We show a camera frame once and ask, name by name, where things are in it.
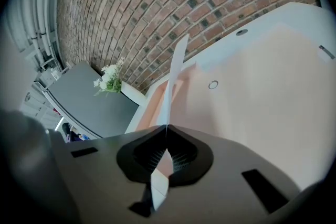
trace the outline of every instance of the circular hole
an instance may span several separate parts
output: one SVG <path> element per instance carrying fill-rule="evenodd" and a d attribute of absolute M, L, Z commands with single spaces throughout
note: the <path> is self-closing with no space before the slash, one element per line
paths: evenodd
<path fill-rule="evenodd" d="M 239 30 L 239 31 L 236 33 L 236 36 L 242 36 L 243 34 L 246 34 L 247 32 L 248 32 L 247 29 Z"/>
<path fill-rule="evenodd" d="M 209 83 L 208 87 L 209 87 L 210 90 L 212 90 L 212 89 L 215 89 L 217 86 L 218 86 L 218 81 L 214 80 L 214 81 Z"/>

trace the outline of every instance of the flower arrangement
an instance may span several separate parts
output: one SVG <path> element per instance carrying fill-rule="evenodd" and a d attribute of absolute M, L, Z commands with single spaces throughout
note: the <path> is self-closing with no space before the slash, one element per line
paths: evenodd
<path fill-rule="evenodd" d="M 97 79 L 93 82 L 95 87 L 99 87 L 99 91 L 95 94 L 98 95 L 101 92 L 120 92 L 121 91 L 121 79 L 119 78 L 120 70 L 125 62 L 125 58 L 120 58 L 115 65 L 105 66 L 101 69 L 104 75 L 102 80 Z"/>

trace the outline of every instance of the brick wall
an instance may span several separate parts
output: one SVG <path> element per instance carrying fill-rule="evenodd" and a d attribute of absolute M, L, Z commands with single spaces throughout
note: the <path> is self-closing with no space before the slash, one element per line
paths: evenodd
<path fill-rule="evenodd" d="M 287 3 L 316 0 L 58 0 L 61 53 L 102 68 L 126 57 L 123 80 L 146 92 L 169 71 L 177 41 L 189 59 L 242 25 Z"/>

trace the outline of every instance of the black slot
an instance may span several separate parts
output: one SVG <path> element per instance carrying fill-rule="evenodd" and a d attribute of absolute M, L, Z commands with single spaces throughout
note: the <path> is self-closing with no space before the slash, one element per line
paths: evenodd
<path fill-rule="evenodd" d="M 96 149 L 95 147 L 88 147 L 88 148 L 84 148 L 83 150 L 71 151 L 71 154 L 74 158 L 77 158 L 77 157 L 88 155 L 88 154 L 91 154 L 97 151 L 98 149 Z"/>
<path fill-rule="evenodd" d="M 288 199 L 283 196 L 258 170 L 253 169 L 243 172 L 242 176 L 269 213 L 273 213 L 288 202 Z"/>

